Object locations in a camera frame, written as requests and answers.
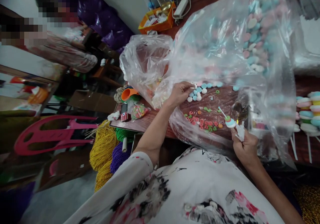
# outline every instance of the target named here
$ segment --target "power strip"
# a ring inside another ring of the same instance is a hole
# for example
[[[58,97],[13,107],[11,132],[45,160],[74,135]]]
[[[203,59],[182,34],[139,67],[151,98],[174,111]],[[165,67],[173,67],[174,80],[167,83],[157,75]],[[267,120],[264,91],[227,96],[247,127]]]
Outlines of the power strip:
[[[174,12],[173,16],[175,18],[182,18],[183,12],[187,7],[189,0],[181,0],[176,11]]]

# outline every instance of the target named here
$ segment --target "box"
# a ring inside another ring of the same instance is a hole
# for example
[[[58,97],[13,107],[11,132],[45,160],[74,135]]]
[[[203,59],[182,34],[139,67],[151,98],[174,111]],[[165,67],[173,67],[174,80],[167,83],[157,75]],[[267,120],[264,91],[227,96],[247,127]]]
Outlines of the box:
[[[69,105],[80,109],[99,111],[107,114],[114,112],[117,105],[113,96],[85,90],[76,90]]]
[[[146,15],[143,17],[140,25],[139,25],[139,30],[141,32],[141,34],[147,34],[147,31],[149,30],[156,30],[156,31],[164,31],[164,30],[167,30],[167,29],[171,29],[172,28],[172,25],[173,25],[173,22],[174,22],[174,18],[172,17],[172,12],[173,12],[173,9],[176,8],[176,5],[174,2],[172,2],[172,5],[171,5],[171,8],[170,8],[170,11],[169,11],[169,14],[168,14],[168,17],[167,17],[167,20],[162,22],[162,23],[158,23],[158,24],[154,24],[154,25],[151,25],[151,26],[147,26],[147,27],[144,27],[144,24],[147,22],[147,20],[149,19],[149,16],[150,15],[155,15],[157,13],[158,10],[161,10],[161,8],[157,8],[157,9],[154,9],[148,13],[146,13]]]

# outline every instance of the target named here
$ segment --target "floor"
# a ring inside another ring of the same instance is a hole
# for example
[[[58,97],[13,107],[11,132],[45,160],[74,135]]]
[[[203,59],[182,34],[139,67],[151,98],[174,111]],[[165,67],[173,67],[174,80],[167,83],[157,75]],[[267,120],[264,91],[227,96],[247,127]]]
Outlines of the floor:
[[[64,223],[94,193],[97,173],[84,176],[36,193],[20,224]]]

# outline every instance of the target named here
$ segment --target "small bag of candy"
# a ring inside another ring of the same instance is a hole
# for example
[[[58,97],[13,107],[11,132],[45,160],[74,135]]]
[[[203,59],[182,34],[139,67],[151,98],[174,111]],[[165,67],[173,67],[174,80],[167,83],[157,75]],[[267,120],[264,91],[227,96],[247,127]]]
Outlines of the small bag of candy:
[[[132,121],[142,118],[151,109],[146,107],[141,102],[135,102],[133,100],[128,101],[128,113],[131,115]]]

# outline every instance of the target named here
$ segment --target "hand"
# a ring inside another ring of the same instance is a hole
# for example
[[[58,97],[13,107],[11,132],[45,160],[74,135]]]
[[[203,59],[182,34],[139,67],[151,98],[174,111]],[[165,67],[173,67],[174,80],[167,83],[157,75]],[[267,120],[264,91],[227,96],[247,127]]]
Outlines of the hand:
[[[255,135],[250,134],[247,129],[245,129],[244,141],[241,142],[235,136],[237,134],[235,128],[231,128],[231,133],[234,152],[243,166],[247,168],[256,165],[257,162],[260,163],[257,155],[258,138]]]
[[[170,106],[172,108],[177,107],[188,98],[189,94],[193,90],[194,90],[194,85],[187,81],[174,84],[171,95],[164,102],[164,105]]]

